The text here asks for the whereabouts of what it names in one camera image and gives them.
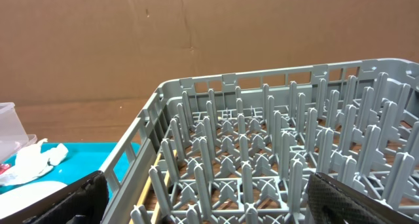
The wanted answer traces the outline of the red snack wrapper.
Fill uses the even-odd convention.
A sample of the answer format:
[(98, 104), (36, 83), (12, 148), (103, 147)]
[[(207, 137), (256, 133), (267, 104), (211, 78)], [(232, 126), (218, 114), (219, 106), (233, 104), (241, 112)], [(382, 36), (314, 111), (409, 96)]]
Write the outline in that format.
[(6, 172), (8, 169), (10, 169), (10, 164), (0, 164), (0, 174)]

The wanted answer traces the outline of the large white plate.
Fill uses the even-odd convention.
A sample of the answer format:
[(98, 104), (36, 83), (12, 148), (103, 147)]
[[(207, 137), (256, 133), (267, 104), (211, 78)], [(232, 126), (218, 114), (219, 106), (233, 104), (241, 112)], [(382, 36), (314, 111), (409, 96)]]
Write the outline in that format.
[(1, 195), (1, 219), (12, 215), (67, 185), (59, 181), (40, 181), (23, 185)]

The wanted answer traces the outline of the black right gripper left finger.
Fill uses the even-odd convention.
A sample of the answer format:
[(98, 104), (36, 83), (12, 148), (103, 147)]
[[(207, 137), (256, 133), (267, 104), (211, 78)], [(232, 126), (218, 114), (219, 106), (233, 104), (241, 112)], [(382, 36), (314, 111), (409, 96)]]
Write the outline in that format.
[(27, 208), (1, 219), (3, 224), (100, 224), (109, 202), (105, 175), (95, 171)]

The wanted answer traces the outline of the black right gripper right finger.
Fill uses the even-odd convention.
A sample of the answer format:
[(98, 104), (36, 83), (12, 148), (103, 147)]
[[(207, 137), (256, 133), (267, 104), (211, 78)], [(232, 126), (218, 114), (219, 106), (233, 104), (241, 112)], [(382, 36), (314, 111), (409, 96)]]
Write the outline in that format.
[(306, 192), (313, 222), (398, 224), (418, 222), (324, 173), (311, 174)]

